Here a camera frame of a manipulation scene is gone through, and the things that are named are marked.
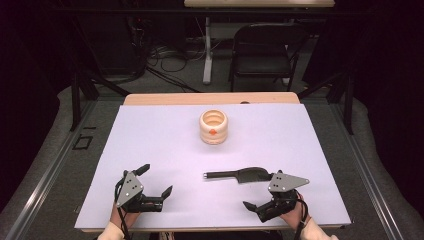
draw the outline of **desk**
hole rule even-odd
[[[192,8],[326,8],[333,7],[334,0],[185,0],[184,5]],[[210,18],[206,17],[206,59],[203,84],[211,83],[212,52],[210,28]]]
[[[252,104],[239,104],[243,101]],[[198,118],[211,108],[223,110],[229,118],[229,136],[220,145],[205,144],[198,135]],[[264,120],[266,124],[256,124]],[[133,226],[137,231],[287,228],[278,218],[261,223],[242,204],[268,202],[269,182],[203,179],[207,171],[249,166],[308,178],[311,183],[298,190],[315,221],[322,226],[350,224],[309,116],[294,93],[129,95],[116,117],[75,228],[102,231],[122,172],[147,163],[150,170],[138,177],[145,186],[143,193],[159,196],[170,185],[173,192],[161,213],[141,215]]]

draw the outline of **cup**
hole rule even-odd
[[[228,118],[224,112],[212,109],[199,119],[200,138],[207,144],[220,144],[228,136]]]

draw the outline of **white table surface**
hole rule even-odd
[[[220,145],[199,137],[200,115],[224,111],[229,135]],[[303,104],[121,106],[75,228],[101,231],[110,217],[115,184],[124,170],[150,164],[138,177],[144,194],[160,196],[173,185],[161,213],[143,213],[139,231],[248,230],[287,227],[265,223],[243,201],[271,199],[269,182],[205,180],[203,173],[263,167],[310,180],[298,188],[321,226],[350,224],[343,200]]]

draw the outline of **white sleeve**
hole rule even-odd
[[[300,234],[302,240],[338,240],[336,236],[329,237],[311,218]]]
[[[122,240],[124,233],[115,224],[109,222],[102,234],[97,238],[98,240]]]

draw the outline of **spatula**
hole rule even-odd
[[[235,177],[238,183],[247,183],[270,181],[272,174],[269,174],[267,170],[260,167],[250,167],[237,171],[207,172],[203,174],[203,177],[207,179]]]

